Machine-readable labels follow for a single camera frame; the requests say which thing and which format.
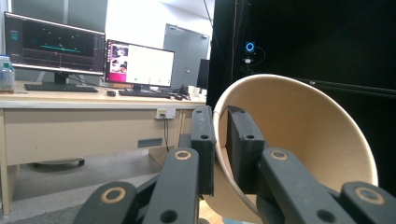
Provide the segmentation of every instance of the keyboard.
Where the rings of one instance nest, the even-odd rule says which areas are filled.
[[[74,92],[98,92],[94,87],[80,87],[76,85],[37,85],[25,84],[27,91],[74,91]]]
[[[139,97],[157,97],[170,99],[171,96],[165,92],[153,92],[153,91],[119,91],[119,95],[122,96],[139,96]]]

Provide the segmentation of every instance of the tiled floor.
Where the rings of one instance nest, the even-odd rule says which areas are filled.
[[[21,165],[11,214],[0,223],[36,216],[85,202],[101,185],[116,180],[144,183],[161,171],[146,149],[85,158],[62,165]]]

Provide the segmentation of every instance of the monitor screen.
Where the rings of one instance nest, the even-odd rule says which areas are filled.
[[[15,68],[102,76],[105,33],[5,12],[6,54]]]
[[[170,87],[175,53],[116,40],[107,40],[105,81]]]

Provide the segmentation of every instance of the white desk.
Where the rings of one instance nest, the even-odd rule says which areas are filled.
[[[19,165],[67,160],[138,148],[165,149],[163,120],[157,108],[175,108],[168,120],[168,146],[177,147],[191,130],[192,110],[205,101],[120,96],[97,93],[26,91],[0,94],[0,169],[3,214],[10,212]]]

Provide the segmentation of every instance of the black backdrop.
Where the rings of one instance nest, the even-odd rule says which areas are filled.
[[[207,104],[252,74],[315,81],[356,120],[396,196],[395,11],[394,0],[216,0]]]

